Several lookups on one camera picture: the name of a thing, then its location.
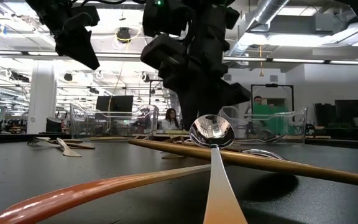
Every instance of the spoon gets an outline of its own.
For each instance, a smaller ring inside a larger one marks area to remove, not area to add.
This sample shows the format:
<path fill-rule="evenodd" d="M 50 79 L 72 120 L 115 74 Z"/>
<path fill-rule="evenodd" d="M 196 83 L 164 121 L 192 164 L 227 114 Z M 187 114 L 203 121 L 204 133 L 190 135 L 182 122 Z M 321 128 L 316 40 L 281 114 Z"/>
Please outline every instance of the spoon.
<path fill-rule="evenodd" d="M 230 123 L 217 115 L 199 117 L 190 128 L 190 139 L 198 146 L 211 148 L 211 180 L 204 224 L 247 223 L 230 186 L 219 148 L 234 142 Z"/>
<path fill-rule="evenodd" d="M 245 153 L 245 154 L 249 154 L 249 155 L 262 156 L 262 157 L 271 158 L 271 159 L 280 159 L 280 160 L 284 160 L 284 161 L 287 160 L 286 158 L 279 156 L 278 154 L 276 154 L 274 152 L 266 151 L 263 149 L 246 149 L 241 152 Z"/>

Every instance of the black table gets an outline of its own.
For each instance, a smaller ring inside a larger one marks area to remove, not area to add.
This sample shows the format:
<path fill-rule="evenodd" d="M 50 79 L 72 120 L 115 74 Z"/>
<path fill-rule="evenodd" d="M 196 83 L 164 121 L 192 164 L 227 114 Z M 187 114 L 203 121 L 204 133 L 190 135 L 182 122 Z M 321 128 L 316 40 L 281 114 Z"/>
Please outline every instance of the black table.
<path fill-rule="evenodd" d="M 0 211 L 30 197 L 83 182 L 205 164 L 127 143 L 95 143 L 82 158 L 58 149 L 0 144 Z M 287 159 L 358 173 L 358 149 L 275 146 Z M 249 223 L 358 223 L 358 186 L 226 168 Z M 202 223 L 209 172 L 147 185 L 81 205 L 43 223 Z"/>

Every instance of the light fixture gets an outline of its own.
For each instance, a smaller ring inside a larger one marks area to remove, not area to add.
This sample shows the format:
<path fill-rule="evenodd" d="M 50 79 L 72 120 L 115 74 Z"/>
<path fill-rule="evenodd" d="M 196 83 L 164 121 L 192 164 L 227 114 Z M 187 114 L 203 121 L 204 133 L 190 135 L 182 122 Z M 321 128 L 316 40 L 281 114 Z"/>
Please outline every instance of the light fixture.
<path fill-rule="evenodd" d="M 122 44 L 129 44 L 131 42 L 131 34 L 128 27 L 120 27 L 117 31 L 117 40 Z"/>
<path fill-rule="evenodd" d="M 232 62 L 266 62 L 267 58 L 257 58 L 257 57 L 224 57 L 225 61 Z"/>
<path fill-rule="evenodd" d="M 70 73 L 66 73 L 64 78 L 68 82 L 73 81 L 73 75 Z"/>
<path fill-rule="evenodd" d="M 96 88 L 89 88 L 89 91 L 91 93 L 94 93 L 94 94 L 99 94 L 100 93 L 99 90 L 97 90 Z"/>
<path fill-rule="evenodd" d="M 273 62 L 290 62 L 290 63 L 324 63 L 324 60 L 315 59 L 290 59 L 290 58 L 274 58 Z"/>
<path fill-rule="evenodd" d="M 356 60 L 332 60 L 329 63 L 331 65 L 358 65 Z"/>
<path fill-rule="evenodd" d="M 145 72 L 142 72 L 140 75 L 139 75 L 139 78 L 143 81 L 143 82 L 150 82 L 150 76 L 148 74 L 146 74 Z"/>
<path fill-rule="evenodd" d="M 56 52 L 28 52 L 29 55 L 39 55 L 39 56 L 58 56 Z"/>
<path fill-rule="evenodd" d="M 111 57 L 111 58 L 139 58 L 140 54 L 111 54 L 111 53 L 96 53 L 97 57 Z"/>
<path fill-rule="evenodd" d="M 0 50 L 0 55 L 22 55 L 22 52 L 13 50 Z"/>

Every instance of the chopstick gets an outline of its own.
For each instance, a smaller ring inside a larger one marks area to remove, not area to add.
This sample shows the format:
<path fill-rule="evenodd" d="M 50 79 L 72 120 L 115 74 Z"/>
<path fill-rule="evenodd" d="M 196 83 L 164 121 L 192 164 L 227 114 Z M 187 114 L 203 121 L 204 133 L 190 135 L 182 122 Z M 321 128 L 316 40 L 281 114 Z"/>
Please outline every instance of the chopstick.
<path fill-rule="evenodd" d="M 96 180 L 19 202 L 0 213 L 0 224 L 38 223 L 65 210 L 123 190 L 209 171 L 211 165 Z"/>
<path fill-rule="evenodd" d="M 138 139 L 130 139 L 128 142 L 136 146 L 147 147 L 163 152 L 170 152 L 208 161 L 211 160 L 211 150 L 207 148 Z M 297 162 L 250 156 L 247 154 L 226 150 L 221 150 L 221 156 L 223 162 L 227 162 L 228 164 L 235 166 L 358 185 L 358 174 L 353 174 L 350 172 L 326 169 Z"/>

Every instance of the transparent container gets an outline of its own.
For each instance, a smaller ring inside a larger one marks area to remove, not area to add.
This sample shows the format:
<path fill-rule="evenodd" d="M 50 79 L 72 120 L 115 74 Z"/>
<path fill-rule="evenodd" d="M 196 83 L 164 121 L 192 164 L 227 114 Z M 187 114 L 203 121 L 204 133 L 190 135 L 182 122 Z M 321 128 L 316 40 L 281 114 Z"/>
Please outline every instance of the transparent container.
<path fill-rule="evenodd" d="M 230 122 L 239 144 L 304 144 L 307 108 L 275 114 L 240 114 L 225 106 L 219 115 Z"/>
<path fill-rule="evenodd" d="M 70 105 L 72 138 L 143 137 L 149 138 L 157 129 L 158 108 L 143 105 L 135 112 L 84 110 Z"/>

